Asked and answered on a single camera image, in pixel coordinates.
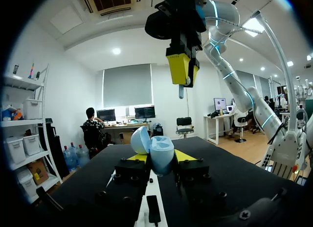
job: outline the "cardboard box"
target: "cardboard box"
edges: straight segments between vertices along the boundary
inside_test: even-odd
[[[36,185],[39,185],[42,182],[48,180],[49,176],[45,169],[43,159],[38,159],[34,162],[31,162],[27,165],[27,167],[30,170],[31,174],[33,174],[33,179]]]

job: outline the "metal shelving unit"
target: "metal shelving unit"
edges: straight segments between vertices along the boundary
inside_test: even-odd
[[[37,100],[42,99],[42,111],[43,111],[43,118],[42,119],[30,119],[30,120],[17,120],[17,121],[2,121],[0,126],[5,128],[5,127],[17,127],[21,125],[36,125],[38,123],[42,123],[43,125],[43,131],[44,131],[44,137],[45,137],[45,145],[47,147],[47,151],[41,150],[39,153],[31,155],[31,156],[26,156],[26,160],[15,164],[14,162],[10,162],[10,168],[12,170],[16,170],[24,165],[27,165],[30,162],[33,162],[37,159],[46,158],[46,161],[50,164],[52,167],[53,171],[55,172],[56,176],[48,173],[48,180],[44,181],[42,184],[38,185],[37,187],[43,187],[45,191],[49,190],[53,185],[55,185],[57,182],[62,183],[62,179],[58,173],[58,170],[55,166],[49,142],[48,142],[48,136],[47,136],[47,129],[46,129],[46,124],[45,124],[45,88],[46,88],[46,82],[47,82],[47,77],[48,77],[48,72],[49,72],[49,65],[41,71],[41,75],[45,73],[45,77],[42,83],[40,83],[38,80],[33,80],[33,79],[26,79],[14,74],[11,75],[6,75],[4,76],[4,85],[11,87],[11,88],[17,88],[17,89],[22,89],[25,91],[32,91],[34,92],[34,98],[37,93],[37,90],[39,91]],[[38,199],[38,195],[35,195],[34,197],[27,197],[30,203],[33,203],[35,200]]]

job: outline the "air vent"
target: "air vent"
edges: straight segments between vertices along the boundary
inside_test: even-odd
[[[89,11],[98,12],[101,16],[112,12],[129,10],[134,0],[84,0]]]
[[[312,67],[312,64],[306,64],[305,66],[304,66],[304,69],[309,69],[309,68],[311,68]]]

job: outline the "ceiling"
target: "ceiling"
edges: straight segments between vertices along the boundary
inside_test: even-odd
[[[153,0],[153,6],[162,0]],[[231,3],[233,0],[219,0]],[[63,34],[52,23],[60,11],[72,7],[82,23]],[[34,20],[52,35],[76,60],[91,70],[98,71],[118,66],[140,63],[166,64],[165,49],[169,41],[156,40],[143,29],[145,21],[156,10],[151,0],[142,0],[141,7],[120,14],[105,17],[91,15],[82,0],[48,0],[35,15]],[[304,71],[307,55],[313,50],[305,38],[291,11],[284,9],[279,0],[239,0],[236,4],[241,16],[241,24],[248,20],[253,11],[261,9],[284,50],[286,58],[293,61],[290,68],[294,76]],[[202,34],[206,41],[207,34]],[[245,32],[236,33],[227,41],[227,51],[222,56],[241,71],[264,78],[277,74],[283,81],[279,70],[280,62],[268,36],[264,33],[251,37]],[[113,55],[113,48],[120,48],[120,55]],[[202,52],[197,55],[201,63],[208,62]]]

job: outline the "white storage box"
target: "white storage box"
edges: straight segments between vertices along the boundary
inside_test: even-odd
[[[22,141],[23,137],[16,136],[6,139],[6,144],[9,148],[10,155],[14,163],[19,163],[26,159]]]
[[[43,118],[42,104],[40,100],[26,99],[23,102],[24,119]]]
[[[40,152],[39,138],[38,137],[39,137],[38,134],[33,134],[31,136],[24,136],[23,137],[24,149],[28,155],[34,155],[34,154]]]
[[[33,174],[31,174],[28,168],[23,167],[20,170],[18,170],[17,177],[19,183],[23,186],[28,196],[29,197],[35,196],[37,186],[35,185]]]

